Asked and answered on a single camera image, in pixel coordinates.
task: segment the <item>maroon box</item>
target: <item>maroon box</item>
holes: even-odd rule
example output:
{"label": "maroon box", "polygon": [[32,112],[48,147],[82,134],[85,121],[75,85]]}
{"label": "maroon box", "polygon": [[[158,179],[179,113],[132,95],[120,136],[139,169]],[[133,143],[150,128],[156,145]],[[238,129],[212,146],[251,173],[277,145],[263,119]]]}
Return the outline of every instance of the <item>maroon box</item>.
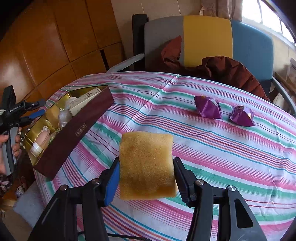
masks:
{"label": "maroon box", "polygon": [[[67,93],[69,97],[79,97],[94,88],[100,88],[102,91],[86,104],[68,124],[56,134],[52,143],[44,150],[41,157],[36,158],[30,152],[32,144],[35,142],[39,132],[41,131],[44,123],[49,123],[49,118],[45,115],[42,116],[32,126],[25,138],[26,150],[29,154],[31,163],[38,172],[51,180],[55,177],[59,169],[64,164],[72,150],[80,142],[82,137],[88,130],[95,124],[95,122],[105,113],[105,111],[114,103],[114,99],[108,86],[92,86],[82,88]],[[52,131],[57,129],[57,126],[46,125]]]}

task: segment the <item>metal screw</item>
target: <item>metal screw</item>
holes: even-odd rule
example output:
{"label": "metal screw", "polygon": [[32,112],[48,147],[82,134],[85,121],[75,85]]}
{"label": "metal screw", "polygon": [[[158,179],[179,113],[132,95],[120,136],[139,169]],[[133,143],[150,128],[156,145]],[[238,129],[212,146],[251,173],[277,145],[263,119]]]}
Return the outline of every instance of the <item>metal screw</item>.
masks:
{"label": "metal screw", "polygon": [[98,178],[95,178],[91,181],[92,184],[98,185],[100,183],[100,180]]}
{"label": "metal screw", "polygon": [[68,189],[68,185],[64,184],[59,187],[61,191],[66,191]]}
{"label": "metal screw", "polygon": [[236,189],[237,189],[237,188],[236,188],[235,186],[233,186],[233,185],[229,185],[229,186],[228,186],[228,190],[230,190],[230,191],[232,191],[232,192],[234,192]]}
{"label": "metal screw", "polygon": [[204,185],[204,183],[205,183],[205,181],[204,181],[203,179],[197,179],[197,180],[195,181],[195,184],[196,184],[196,185]]}

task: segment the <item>finger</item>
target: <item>finger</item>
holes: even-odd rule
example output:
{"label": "finger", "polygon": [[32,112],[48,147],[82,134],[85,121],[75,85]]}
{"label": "finger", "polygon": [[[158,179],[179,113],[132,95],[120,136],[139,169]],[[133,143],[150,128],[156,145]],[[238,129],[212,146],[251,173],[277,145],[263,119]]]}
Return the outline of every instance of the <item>finger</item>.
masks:
{"label": "finger", "polygon": [[4,163],[0,163],[0,174],[5,174],[6,169]]}
{"label": "finger", "polygon": [[15,151],[15,153],[14,153],[15,157],[17,157],[19,154],[20,154],[19,150]]}
{"label": "finger", "polygon": [[16,143],[20,142],[20,136],[19,136],[19,135],[16,135],[16,136],[15,136],[15,142],[16,142]]}
{"label": "finger", "polygon": [[0,135],[0,142],[1,143],[7,142],[8,137],[9,137],[8,135]]}
{"label": "finger", "polygon": [[19,145],[19,143],[15,143],[15,144],[13,145],[12,149],[13,149],[14,151],[19,150],[19,149],[20,149],[20,145]]}

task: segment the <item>cable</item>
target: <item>cable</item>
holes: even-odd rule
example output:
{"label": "cable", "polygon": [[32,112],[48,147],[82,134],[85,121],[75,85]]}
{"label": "cable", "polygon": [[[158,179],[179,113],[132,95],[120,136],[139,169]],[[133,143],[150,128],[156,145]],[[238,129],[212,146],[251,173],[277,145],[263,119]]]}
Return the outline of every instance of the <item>cable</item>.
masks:
{"label": "cable", "polygon": [[[84,234],[84,231],[78,232],[78,236]],[[109,237],[116,237],[116,238],[123,238],[123,239],[136,239],[136,240],[143,240],[143,241],[152,241],[151,239],[147,239],[144,237],[136,237],[136,236],[129,236],[129,235],[120,235],[120,234],[108,234]]]}

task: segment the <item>chair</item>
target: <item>chair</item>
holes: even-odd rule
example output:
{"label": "chair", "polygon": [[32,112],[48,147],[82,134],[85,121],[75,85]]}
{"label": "chair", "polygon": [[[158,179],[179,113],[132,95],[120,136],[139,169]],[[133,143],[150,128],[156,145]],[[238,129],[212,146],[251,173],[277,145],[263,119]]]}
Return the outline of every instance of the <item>chair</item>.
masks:
{"label": "chair", "polygon": [[179,61],[198,66],[209,56],[226,56],[241,62],[260,82],[267,96],[271,83],[285,101],[291,114],[296,105],[286,90],[272,76],[274,51],[272,39],[249,25],[209,16],[171,16],[148,21],[146,14],[132,16],[134,56],[113,66],[107,72],[118,72],[134,65],[135,70],[149,69],[164,46],[182,36]]}

